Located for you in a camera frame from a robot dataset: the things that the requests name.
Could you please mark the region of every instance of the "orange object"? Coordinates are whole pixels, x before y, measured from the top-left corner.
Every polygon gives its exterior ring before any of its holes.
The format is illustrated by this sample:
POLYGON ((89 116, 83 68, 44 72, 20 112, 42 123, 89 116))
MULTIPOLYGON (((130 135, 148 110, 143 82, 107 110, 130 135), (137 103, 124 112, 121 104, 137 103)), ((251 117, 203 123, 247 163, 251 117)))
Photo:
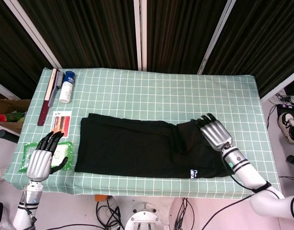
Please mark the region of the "orange object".
POLYGON ((94 195, 94 200, 96 202, 107 200, 107 195, 94 195))

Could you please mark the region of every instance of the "card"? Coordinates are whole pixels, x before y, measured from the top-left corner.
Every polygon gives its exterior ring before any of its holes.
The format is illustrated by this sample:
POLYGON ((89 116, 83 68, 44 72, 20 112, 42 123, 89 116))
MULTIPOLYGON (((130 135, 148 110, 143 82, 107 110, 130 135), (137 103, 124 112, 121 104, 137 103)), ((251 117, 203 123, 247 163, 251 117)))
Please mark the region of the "card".
POLYGON ((67 138, 69 134, 70 119, 71 111, 54 111, 51 131, 53 131, 54 133, 60 131, 64 133, 63 138, 67 138))

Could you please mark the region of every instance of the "clothing label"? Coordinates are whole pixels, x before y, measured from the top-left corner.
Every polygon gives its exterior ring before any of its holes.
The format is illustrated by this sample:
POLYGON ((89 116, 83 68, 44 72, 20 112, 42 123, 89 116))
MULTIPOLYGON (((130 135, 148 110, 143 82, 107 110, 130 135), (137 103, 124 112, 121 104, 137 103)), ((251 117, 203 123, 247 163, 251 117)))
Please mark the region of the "clothing label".
POLYGON ((190 170, 190 178, 197 178, 198 170, 191 169, 190 170))
POLYGON ((64 133, 63 138, 67 138, 69 134, 70 119, 71 111, 54 111, 51 131, 54 133, 61 131, 64 133))

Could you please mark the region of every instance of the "grid pattern tablecloth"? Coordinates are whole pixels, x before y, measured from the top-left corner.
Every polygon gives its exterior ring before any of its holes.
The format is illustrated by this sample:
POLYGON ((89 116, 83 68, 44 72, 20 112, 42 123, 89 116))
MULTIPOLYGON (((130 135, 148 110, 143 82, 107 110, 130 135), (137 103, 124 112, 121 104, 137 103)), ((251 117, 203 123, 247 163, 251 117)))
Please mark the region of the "grid pattern tablecloth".
POLYGON ((68 138, 74 145, 73 168, 43 182, 44 191, 69 194, 187 196, 241 198, 245 191, 230 177, 212 179, 135 178, 74 172, 80 143, 80 122, 89 113, 173 124, 213 113, 234 138, 234 144, 260 174, 280 188, 254 77, 162 74, 118 69, 71 69, 76 73, 72 99, 60 103, 57 93, 45 125, 37 126, 51 70, 44 69, 24 122, 12 162, 4 178, 23 189, 18 172, 24 143, 38 142, 50 131, 53 111, 72 111, 68 138))

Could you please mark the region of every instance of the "folded black pants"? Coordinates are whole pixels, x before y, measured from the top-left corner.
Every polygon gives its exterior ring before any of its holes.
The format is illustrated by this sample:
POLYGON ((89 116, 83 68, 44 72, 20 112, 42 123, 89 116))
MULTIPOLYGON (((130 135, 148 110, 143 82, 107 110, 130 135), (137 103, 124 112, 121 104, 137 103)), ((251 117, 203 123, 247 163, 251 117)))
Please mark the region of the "folded black pants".
POLYGON ((175 126, 97 114, 81 121, 75 171, 157 178, 233 174, 192 122, 175 126))

